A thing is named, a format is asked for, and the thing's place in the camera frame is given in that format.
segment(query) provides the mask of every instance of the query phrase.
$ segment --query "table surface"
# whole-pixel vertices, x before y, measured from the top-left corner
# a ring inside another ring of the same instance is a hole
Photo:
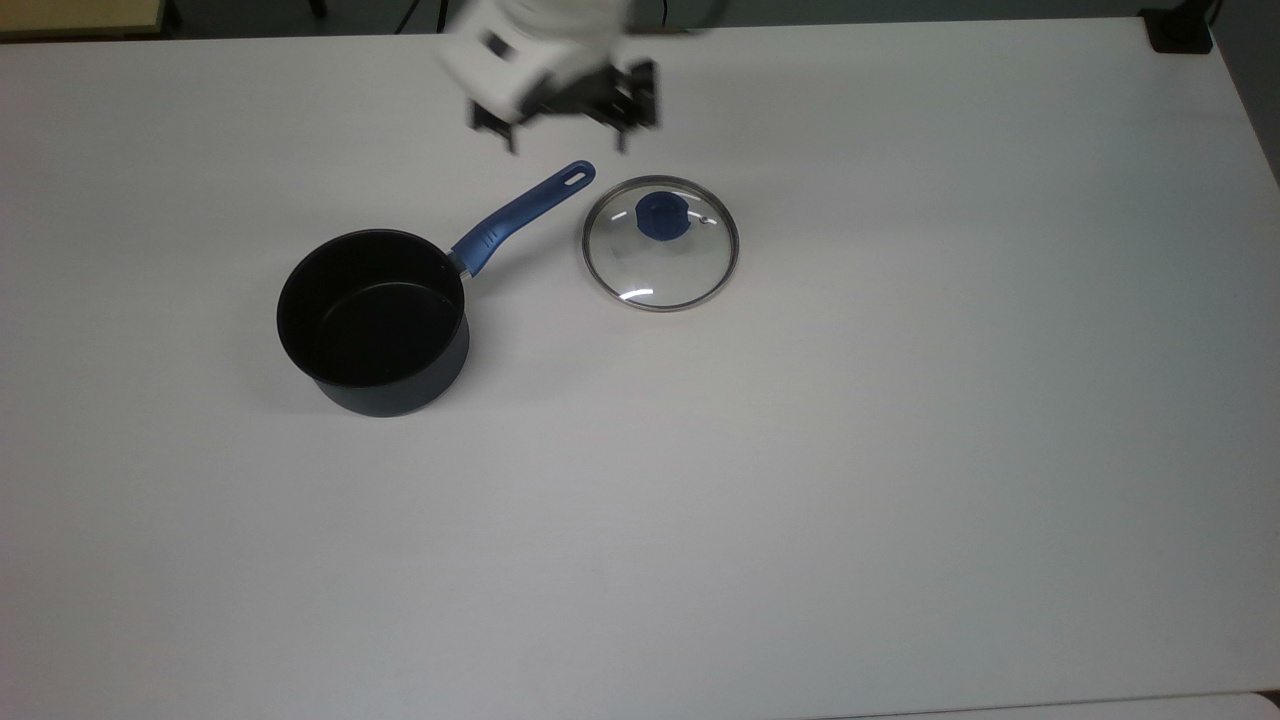
[[[155,32],[161,0],[5,0],[0,37]]]
[[[430,37],[0,47],[0,715],[781,719],[1280,685],[1280,192],[1220,55],[1137,19],[650,38],[663,129],[522,154]],[[449,245],[426,410],[324,398],[320,242]],[[577,233],[728,205],[669,315]]]
[[[929,720],[1280,720],[1280,710],[1262,696],[1226,694],[972,710]]]

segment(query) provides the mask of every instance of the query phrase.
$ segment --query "black saucepan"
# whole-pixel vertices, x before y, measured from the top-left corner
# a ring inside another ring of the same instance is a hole
[[[275,324],[289,359],[334,402],[376,418],[412,413],[462,372],[470,347],[462,275],[502,241],[595,178],[570,164],[476,225],[444,252],[402,231],[330,240],[294,268]]]

